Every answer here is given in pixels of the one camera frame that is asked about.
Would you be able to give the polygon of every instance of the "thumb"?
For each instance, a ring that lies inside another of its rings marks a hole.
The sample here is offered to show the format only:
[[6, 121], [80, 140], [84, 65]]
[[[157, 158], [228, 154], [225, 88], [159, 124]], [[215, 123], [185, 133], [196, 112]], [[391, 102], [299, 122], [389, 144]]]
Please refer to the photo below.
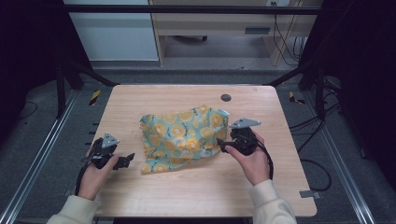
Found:
[[119, 156], [118, 154], [114, 154], [110, 160], [108, 160], [107, 164], [102, 168], [102, 170], [105, 170], [106, 172], [110, 172], [113, 167], [116, 165], [117, 161], [119, 160]]
[[230, 153], [230, 155], [233, 156], [234, 159], [236, 159], [239, 163], [245, 158], [245, 156], [240, 153], [236, 148], [231, 147], [231, 146], [225, 146], [225, 149]]

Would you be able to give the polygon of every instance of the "white panel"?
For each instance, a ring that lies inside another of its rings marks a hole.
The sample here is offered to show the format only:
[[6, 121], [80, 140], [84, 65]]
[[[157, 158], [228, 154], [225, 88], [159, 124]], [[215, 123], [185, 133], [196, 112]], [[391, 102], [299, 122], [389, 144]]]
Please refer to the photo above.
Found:
[[[147, 0], [64, 0], [65, 4], [147, 5]], [[158, 61], [148, 13], [70, 13], [91, 61]]]

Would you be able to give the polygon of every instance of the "horizontal black bar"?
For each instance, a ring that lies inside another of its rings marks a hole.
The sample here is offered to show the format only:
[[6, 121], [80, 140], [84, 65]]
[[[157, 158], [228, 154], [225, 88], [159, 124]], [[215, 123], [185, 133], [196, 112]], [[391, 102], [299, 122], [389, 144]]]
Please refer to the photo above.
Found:
[[237, 6], [130, 6], [130, 5], [65, 5], [42, 6], [68, 12], [87, 13], [183, 13], [183, 14], [276, 14], [318, 15], [342, 12], [341, 9], [322, 7], [237, 7]]

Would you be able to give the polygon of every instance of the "hand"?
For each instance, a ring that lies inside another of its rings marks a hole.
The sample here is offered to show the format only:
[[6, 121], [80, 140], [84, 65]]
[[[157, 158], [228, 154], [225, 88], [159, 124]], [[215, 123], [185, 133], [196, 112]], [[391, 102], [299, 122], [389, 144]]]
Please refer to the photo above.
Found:
[[[256, 137], [264, 144], [264, 139], [261, 136], [256, 134]], [[247, 180], [253, 186], [270, 178], [267, 156], [259, 147], [256, 147], [256, 150], [248, 156], [243, 155], [234, 147], [226, 146], [225, 149], [239, 162]]]
[[93, 201], [96, 194], [105, 183], [108, 173], [113, 169], [118, 159], [119, 155], [114, 154], [114, 156], [111, 157], [107, 164], [100, 170], [97, 169], [95, 165], [90, 164], [81, 179], [78, 197]]

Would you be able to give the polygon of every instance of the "green fabric with orange print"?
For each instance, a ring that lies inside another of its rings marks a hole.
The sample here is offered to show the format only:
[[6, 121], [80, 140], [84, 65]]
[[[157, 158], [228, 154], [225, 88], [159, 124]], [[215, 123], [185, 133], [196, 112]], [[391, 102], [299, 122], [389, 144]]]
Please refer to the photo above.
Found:
[[201, 105], [184, 112], [147, 114], [140, 120], [146, 162], [142, 174], [175, 170], [189, 161], [220, 151], [217, 138], [227, 136], [224, 110]]

